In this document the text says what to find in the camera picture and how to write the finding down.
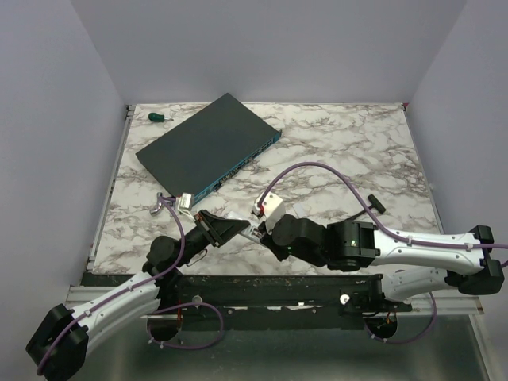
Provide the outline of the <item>white remote control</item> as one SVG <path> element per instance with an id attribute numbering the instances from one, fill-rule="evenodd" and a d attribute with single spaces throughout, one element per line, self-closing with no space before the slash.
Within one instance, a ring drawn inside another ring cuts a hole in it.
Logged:
<path id="1" fill-rule="evenodd" d="M 244 220 L 248 222 L 248 227 L 243 229 L 240 232 L 240 235 L 244 238 L 255 242 L 257 244 L 260 244 L 260 239 L 263 236 L 263 234 L 258 229 L 258 226 L 255 224 L 255 222 L 250 217 L 245 217 L 235 211 L 228 212 L 225 217 L 227 219 L 235 219 L 235 220 Z"/>

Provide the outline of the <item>white battery cover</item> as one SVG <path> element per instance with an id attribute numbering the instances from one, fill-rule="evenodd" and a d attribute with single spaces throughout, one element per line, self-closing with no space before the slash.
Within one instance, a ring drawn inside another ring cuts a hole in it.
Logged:
<path id="1" fill-rule="evenodd" d="M 295 212 L 295 215 L 298 217 L 298 218 L 303 218 L 306 216 L 306 211 L 305 209 L 299 205 L 299 204 L 294 204 L 293 205 L 293 209 L 294 209 L 294 212 Z"/>

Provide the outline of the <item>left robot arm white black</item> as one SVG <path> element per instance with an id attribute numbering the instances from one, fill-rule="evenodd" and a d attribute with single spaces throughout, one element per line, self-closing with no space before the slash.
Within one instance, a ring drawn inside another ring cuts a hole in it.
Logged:
<path id="1" fill-rule="evenodd" d="M 210 245 L 220 247 L 249 228 L 244 219 L 227 219 L 200 210 L 195 227 L 178 240 L 160 236 L 150 246 L 147 261 L 118 287 L 74 308 L 52 307 L 25 347 L 47 380 L 68 380 L 94 347 L 122 325 L 154 311 L 165 314 L 175 307 L 176 295 L 165 287 L 175 280 L 178 267 Z"/>

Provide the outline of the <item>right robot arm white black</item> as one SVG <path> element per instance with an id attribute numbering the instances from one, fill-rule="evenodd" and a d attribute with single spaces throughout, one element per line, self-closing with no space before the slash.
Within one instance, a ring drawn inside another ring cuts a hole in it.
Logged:
<path id="1" fill-rule="evenodd" d="M 283 215 L 272 227 L 251 230 L 252 239 L 283 261 L 291 256 L 315 267 L 351 272 L 381 265 L 404 265 L 393 275 L 373 275 L 356 309 L 392 310 L 418 294 L 454 289 L 466 295 L 498 293 L 505 280 L 491 231 L 477 226 L 458 235 L 412 234 L 368 222 L 341 221 L 327 226 Z"/>

